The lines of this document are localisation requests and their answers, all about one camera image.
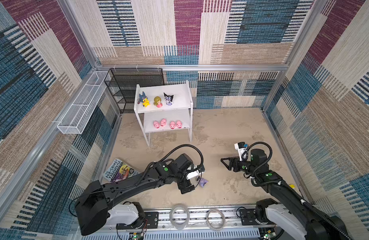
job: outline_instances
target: purple toy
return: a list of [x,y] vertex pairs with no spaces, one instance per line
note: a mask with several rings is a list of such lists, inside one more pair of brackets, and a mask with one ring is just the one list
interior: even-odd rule
[[204,187],[206,185],[206,183],[208,183],[208,181],[206,179],[204,179],[203,177],[199,181],[199,185],[201,185],[201,187]]

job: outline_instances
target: yellow object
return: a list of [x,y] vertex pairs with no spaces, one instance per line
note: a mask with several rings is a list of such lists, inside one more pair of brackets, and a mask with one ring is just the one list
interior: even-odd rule
[[143,106],[147,107],[148,105],[150,105],[150,101],[147,98],[143,99]]

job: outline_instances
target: tape roll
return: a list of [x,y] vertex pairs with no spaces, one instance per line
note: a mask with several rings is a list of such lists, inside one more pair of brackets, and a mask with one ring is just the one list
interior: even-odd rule
[[[223,223],[222,223],[222,226],[220,226],[219,228],[215,228],[213,226],[211,226],[210,222],[209,222],[209,215],[210,213],[212,212],[217,212],[219,213],[221,216],[222,216],[222,220],[223,220]],[[225,218],[225,215],[223,215],[223,213],[219,210],[219,209],[210,209],[208,212],[207,212],[207,215],[206,215],[206,224],[207,226],[213,230],[213,231],[220,231],[222,230],[224,227],[225,227],[225,224],[226,224],[226,218]]]
[[[186,218],[186,221],[184,223],[176,223],[173,219],[172,219],[172,216],[174,215],[174,213],[177,211],[177,210],[183,210],[186,212],[187,214],[187,218]],[[175,205],[171,211],[170,211],[170,222],[171,224],[174,226],[174,228],[178,229],[178,230],[182,230],[184,229],[186,226],[187,226],[187,223],[188,223],[188,220],[190,219],[190,212],[188,210],[188,208],[183,205],[183,204],[177,204]]]

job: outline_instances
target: figurine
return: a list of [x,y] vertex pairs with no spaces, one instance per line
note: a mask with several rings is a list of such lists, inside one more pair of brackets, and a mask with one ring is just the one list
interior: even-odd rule
[[177,126],[178,128],[182,128],[182,122],[178,120],[178,121],[176,122],[176,126]]
[[143,102],[144,103],[144,99],[147,99],[147,96],[146,96],[146,94],[144,94],[144,92],[142,92],[142,95],[139,94],[138,104],[140,102]]
[[166,125],[166,122],[167,122],[167,121],[166,121],[166,119],[164,119],[164,118],[163,118],[163,119],[161,120],[161,126],[163,127],[164,125]]
[[172,105],[172,99],[174,98],[174,95],[167,95],[166,93],[163,93],[164,94],[164,99],[166,100],[166,104],[167,105]]
[[162,99],[159,97],[159,96],[156,96],[154,98],[154,105],[157,107],[157,108],[160,108],[163,106],[163,104],[161,103]]
[[143,99],[143,107],[147,107],[148,105],[150,105],[150,101],[147,98]]
[[153,124],[154,124],[154,127],[155,127],[155,128],[159,128],[159,122],[158,122],[158,121],[154,121],[154,123],[153,123]]
[[175,122],[173,122],[173,121],[172,121],[172,122],[170,122],[170,128],[171,128],[171,129],[174,129],[174,128],[175,128]]

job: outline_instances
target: kuromi figurine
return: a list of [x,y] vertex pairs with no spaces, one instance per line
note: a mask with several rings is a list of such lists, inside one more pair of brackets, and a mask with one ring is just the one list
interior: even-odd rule
[[172,105],[172,99],[174,98],[174,95],[167,95],[166,93],[163,93],[164,94],[164,99],[166,100],[166,104],[167,105]]

